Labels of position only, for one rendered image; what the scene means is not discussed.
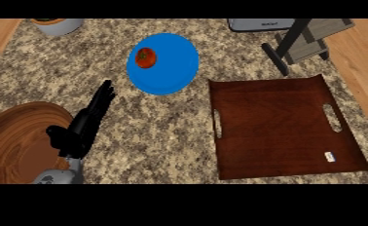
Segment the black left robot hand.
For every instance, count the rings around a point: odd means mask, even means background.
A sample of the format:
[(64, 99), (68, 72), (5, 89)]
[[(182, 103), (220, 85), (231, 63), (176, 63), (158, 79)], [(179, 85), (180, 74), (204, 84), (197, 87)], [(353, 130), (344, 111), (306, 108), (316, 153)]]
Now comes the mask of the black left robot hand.
[(92, 147), (101, 122), (115, 97), (112, 81), (105, 80), (92, 101), (81, 109), (67, 128), (52, 125), (46, 129), (50, 146), (59, 150), (59, 156), (81, 159)]

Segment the dark brown wooden tray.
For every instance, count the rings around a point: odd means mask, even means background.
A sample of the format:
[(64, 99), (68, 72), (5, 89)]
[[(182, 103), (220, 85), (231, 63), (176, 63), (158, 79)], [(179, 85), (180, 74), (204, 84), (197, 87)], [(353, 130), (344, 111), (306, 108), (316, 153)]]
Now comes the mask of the dark brown wooden tray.
[(368, 170), (347, 124), (336, 132), (324, 106), (336, 100), (324, 77), (209, 83), (219, 178)]

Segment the brown round wooden board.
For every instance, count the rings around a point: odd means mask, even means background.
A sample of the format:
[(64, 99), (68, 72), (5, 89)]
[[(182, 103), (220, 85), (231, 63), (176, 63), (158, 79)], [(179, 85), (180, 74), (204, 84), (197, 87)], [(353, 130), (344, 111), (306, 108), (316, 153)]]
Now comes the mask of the brown round wooden board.
[(67, 170), (70, 163), (50, 146), (49, 126), (67, 127), (70, 112), (36, 101), (0, 112), (0, 184), (30, 184), (46, 170)]

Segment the blue round plate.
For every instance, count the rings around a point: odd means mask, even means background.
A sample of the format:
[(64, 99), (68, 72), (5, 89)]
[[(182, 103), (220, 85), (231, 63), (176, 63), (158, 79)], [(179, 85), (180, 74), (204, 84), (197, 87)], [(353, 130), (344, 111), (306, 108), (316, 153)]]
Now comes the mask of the blue round plate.
[[(149, 48), (157, 56), (155, 64), (141, 68), (135, 63), (138, 51)], [(200, 57), (191, 41), (179, 34), (157, 33), (133, 46), (127, 58), (127, 75), (133, 85), (148, 94), (179, 92), (194, 80)]]

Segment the grey plant pot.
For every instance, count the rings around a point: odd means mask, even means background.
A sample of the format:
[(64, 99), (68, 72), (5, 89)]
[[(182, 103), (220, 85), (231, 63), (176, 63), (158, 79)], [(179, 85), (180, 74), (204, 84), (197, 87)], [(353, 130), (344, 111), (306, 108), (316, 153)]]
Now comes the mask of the grey plant pot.
[(31, 19), (39, 30), (50, 36), (62, 36), (74, 32), (83, 25), (83, 19)]

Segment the grey appliance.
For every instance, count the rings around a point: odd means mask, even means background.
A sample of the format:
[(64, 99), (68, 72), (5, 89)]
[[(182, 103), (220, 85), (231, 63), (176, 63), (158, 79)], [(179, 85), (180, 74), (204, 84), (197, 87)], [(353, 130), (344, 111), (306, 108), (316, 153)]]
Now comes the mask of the grey appliance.
[(228, 19), (234, 32), (256, 32), (290, 29), (294, 19)]

